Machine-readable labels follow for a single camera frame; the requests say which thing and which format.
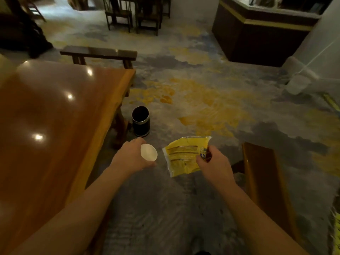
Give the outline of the dark wooden bench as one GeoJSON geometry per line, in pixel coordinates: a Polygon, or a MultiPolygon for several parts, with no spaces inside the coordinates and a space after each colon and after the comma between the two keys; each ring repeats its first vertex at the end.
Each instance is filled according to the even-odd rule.
{"type": "Polygon", "coordinates": [[[86,65],[85,58],[120,60],[125,69],[133,69],[138,52],[130,50],[108,49],[99,47],[66,46],[60,54],[71,56],[74,64],[86,65]]]}

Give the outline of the person's left forearm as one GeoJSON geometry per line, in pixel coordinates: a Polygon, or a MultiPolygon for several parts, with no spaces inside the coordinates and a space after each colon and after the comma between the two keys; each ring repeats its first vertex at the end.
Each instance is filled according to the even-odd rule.
{"type": "Polygon", "coordinates": [[[114,195],[134,172],[108,167],[73,202],[10,255],[81,255],[94,237],[114,195]]]}

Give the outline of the black cylindrical trash bin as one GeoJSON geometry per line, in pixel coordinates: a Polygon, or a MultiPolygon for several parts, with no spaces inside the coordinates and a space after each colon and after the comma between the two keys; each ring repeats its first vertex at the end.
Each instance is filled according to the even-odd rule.
{"type": "Polygon", "coordinates": [[[133,132],[137,137],[146,137],[150,133],[150,112],[145,106],[134,108],[131,114],[133,132]]]}

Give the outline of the white plastic bucket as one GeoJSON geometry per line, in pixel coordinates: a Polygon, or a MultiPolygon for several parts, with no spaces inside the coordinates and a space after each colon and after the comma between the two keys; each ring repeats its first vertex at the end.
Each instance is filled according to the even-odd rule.
{"type": "Polygon", "coordinates": [[[310,78],[300,74],[294,74],[286,85],[286,91],[292,95],[298,95],[311,83],[312,80],[310,78]]]}

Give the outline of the large wooden table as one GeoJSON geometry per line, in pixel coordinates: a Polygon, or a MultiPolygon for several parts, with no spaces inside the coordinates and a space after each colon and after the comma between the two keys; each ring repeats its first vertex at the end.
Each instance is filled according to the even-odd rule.
{"type": "Polygon", "coordinates": [[[135,74],[27,60],[0,83],[0,255],[85,190],[135,74]]]}

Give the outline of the person's left hand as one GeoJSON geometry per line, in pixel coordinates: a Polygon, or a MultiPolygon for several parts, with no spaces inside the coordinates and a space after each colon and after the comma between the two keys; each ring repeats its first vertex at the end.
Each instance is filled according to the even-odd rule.
{"type": "Polygon", "coordinates": [[[143,170],[141,161],[144,160],[144,158],[142,158],[140,150],[141,145],[146,143],[141,137],[126,141],[114,155],[109,168],[125,176],[131,176],[143,170]]]}

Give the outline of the person's right hand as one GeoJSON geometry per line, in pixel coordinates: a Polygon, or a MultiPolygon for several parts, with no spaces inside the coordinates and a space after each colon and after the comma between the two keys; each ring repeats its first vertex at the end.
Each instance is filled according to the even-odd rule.
{"type": "Polygon", "coordinates": [[[235,188],[237,184],[229,159],[214,145],[210,145],[208,151],[207,154],[210,155],[210,166],[199,167],[203,176],[218,191],[235,188]]]}

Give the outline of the white paper cup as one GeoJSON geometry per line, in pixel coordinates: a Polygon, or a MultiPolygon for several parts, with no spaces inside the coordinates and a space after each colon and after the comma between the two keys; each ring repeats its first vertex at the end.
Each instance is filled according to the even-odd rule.
{"type": "Polygon", "coordinates": [[[141,156],[147,161],[156,161],[158,157],[157,150],[150,144],[141,145],[141,156]]]}

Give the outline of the dark wooden counter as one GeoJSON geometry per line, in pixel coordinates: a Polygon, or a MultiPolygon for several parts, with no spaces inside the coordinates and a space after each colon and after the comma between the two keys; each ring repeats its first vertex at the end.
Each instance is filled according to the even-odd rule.
{"type": "Polygon", "coordinates": [[[219,0],[212,33],[231,62],[281,67],[320,19],[319,14],[247,0],[219,0]]]}

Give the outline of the dark wooden chair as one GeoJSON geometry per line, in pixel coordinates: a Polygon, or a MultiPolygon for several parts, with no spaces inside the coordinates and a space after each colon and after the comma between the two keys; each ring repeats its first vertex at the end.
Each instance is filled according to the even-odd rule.
{"type": "Polygon", "coordinates": [[[140,29],[154,31],[158,36],[163,21],[163,0],[134,0],[136,33],[140,29]],[[155,27],[143,26],[142,22],[154,22],[155,27]]]}
{"type": "Polygon", "coordinates": [[[111,26],[123,26],[131,32],[133,28],[131,2],[133,0],[103,0],[108,30],[111,26]]]}

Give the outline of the yellow plastic packet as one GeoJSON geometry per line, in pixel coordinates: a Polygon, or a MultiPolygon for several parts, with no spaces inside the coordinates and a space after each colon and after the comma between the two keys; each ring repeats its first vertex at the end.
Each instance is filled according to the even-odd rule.
{"type": "Polygon", "coordinates": [[[196,157],[207,158],[211,136],[182,137],[165,146],[162,151],[170,177],[200,171],[196,157]]]}

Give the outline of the person's right forearm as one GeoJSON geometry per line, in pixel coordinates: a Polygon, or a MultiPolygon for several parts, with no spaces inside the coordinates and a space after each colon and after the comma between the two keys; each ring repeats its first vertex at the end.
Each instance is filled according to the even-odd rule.
{"type": "Polygon", "coordinates": [[[235,183],[213,181],[252,255],[309,255],[235,183]]]}

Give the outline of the brown wooden bench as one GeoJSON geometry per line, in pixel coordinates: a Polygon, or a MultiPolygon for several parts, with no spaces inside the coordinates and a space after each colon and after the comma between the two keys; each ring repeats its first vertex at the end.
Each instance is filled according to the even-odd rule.
{"type": "Polygon", "coordinates": [[[232,165],[233,173],[245,175],[245,190],[251,200],[278,226],[301,244],[286,182],[274,150],[244,142],[243,159],[232,165]]]}

